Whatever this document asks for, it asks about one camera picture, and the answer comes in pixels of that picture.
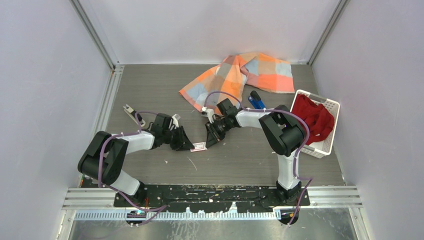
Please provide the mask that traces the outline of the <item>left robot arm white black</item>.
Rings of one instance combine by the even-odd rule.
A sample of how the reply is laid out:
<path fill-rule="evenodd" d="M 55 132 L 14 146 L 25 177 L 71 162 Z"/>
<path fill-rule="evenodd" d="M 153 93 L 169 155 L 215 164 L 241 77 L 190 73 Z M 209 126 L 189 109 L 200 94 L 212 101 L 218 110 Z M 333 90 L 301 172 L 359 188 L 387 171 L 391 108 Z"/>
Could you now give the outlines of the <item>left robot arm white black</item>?
<path fill-rule="evenodd" d="M 174 151 L 190 151 L 195 147 L 179 125 L 176 115 L 158 113 L 148 127 L 133 133 L 97 132 L 82 155 L 77 169 L 103 186 L 126 195 L 133 206 L 146 200 L 145 184 L 123 170 L 126 155 L 169 145 Z"/>

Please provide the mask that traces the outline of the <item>blue stapler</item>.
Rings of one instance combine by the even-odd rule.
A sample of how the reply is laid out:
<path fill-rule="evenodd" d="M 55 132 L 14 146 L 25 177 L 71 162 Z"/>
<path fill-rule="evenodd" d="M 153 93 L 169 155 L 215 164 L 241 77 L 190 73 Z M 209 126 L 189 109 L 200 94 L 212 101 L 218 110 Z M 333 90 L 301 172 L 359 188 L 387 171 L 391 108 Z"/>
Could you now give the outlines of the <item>blue stapler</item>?
<path fill-rule="evenodd" d="M 250 102 L 250 104 L 253 106 L 254 109 L 257 109 L 257 110 L 266 109 L 266 106 L 263 103 L 261 97 L 255 90 L 250 92 L 248 96 L 248 101 Z"/>

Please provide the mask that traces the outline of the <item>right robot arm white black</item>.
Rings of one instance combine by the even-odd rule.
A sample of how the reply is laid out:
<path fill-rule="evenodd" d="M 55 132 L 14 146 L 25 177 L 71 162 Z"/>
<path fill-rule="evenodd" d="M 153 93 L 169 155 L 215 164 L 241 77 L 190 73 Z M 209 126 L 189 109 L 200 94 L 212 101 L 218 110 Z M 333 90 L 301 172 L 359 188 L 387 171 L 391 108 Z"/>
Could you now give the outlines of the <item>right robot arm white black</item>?
<path fill-rule="evenodd" d="M 220 114 L 203 107 L 202 115 L 207 116 L 205 124 L 207 148 L 224 140 L 226 133 L 235 128 L 257 128 L 263 131 L 268 144 L 277 154 L 278 178 L 276 194 L 283 205 L 291 205 L 301 191 L 298 177 L 298 150 L 307 138 L 302 124 L 289 112 L 285 105 L 273 109 L 238 108 L 226 98 L 217 104 Z"/>

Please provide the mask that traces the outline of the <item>red white staple box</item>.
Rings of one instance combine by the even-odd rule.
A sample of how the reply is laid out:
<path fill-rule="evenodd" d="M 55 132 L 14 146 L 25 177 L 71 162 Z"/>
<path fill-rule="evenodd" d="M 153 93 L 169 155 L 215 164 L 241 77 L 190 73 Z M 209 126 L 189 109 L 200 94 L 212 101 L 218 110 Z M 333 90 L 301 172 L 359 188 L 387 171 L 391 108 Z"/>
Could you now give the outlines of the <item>red white staple box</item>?
<path fill-rule="evenodd" d="M 193 148 L 190 149 L 190 152 L 200 152 L 200 151 L 206 151 L 207 147 L 206 147 L 206 142 L 197 142 L 197 143 L 193 143 Z"/>

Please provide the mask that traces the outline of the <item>black beige stapler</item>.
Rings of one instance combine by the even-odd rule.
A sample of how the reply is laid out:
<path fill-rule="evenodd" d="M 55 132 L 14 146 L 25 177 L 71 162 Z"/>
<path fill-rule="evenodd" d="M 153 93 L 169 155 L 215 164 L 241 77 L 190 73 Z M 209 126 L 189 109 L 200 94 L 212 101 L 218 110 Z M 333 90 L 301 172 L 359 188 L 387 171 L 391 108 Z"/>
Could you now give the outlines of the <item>black beige stapler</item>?
<path fill-rule="evenodd" d="M 140 127 L 145 126 L 145 120 L 139 114 L 137 114 L 137 111 L 130 107 L 128 104 L 123 106 L 123 110 Z"/>

